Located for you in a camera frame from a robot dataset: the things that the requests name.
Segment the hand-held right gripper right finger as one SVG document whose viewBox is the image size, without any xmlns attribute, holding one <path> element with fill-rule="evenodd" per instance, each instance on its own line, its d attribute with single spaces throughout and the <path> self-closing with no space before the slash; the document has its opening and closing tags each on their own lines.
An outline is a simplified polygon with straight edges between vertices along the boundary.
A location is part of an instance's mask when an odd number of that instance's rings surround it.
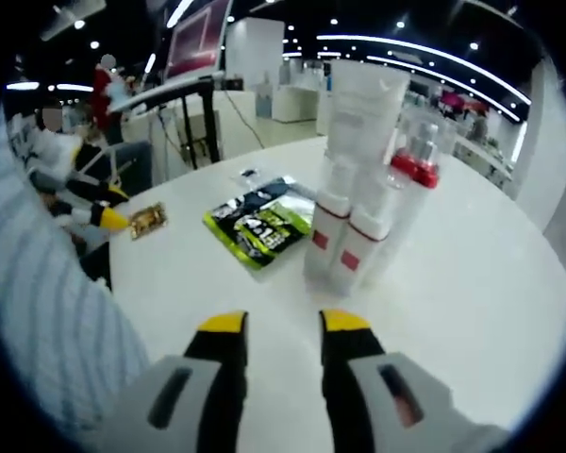
<svg viewBox="0 0 566 453">
<path fill-rule="evenodd" d="M 508 432 L 462 414 L 450 388 L 388 352 L 362 317 L 324 309 L 322 394 L 337 452 L 503 452 Z"/>
</svg>

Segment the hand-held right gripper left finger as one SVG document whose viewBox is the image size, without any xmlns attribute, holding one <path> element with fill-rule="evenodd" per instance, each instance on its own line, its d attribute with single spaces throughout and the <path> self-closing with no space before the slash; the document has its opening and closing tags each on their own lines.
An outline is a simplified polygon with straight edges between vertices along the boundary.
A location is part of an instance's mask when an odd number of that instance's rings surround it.
<svg viewBox="0 0 566 453">
<path fill-rule="evenodd" d="M 201 324 L 186 351 L 153 364 L 105 421 L 104 452 L 233 452 L 247 396 L 244 310 Z"/>
</svg>

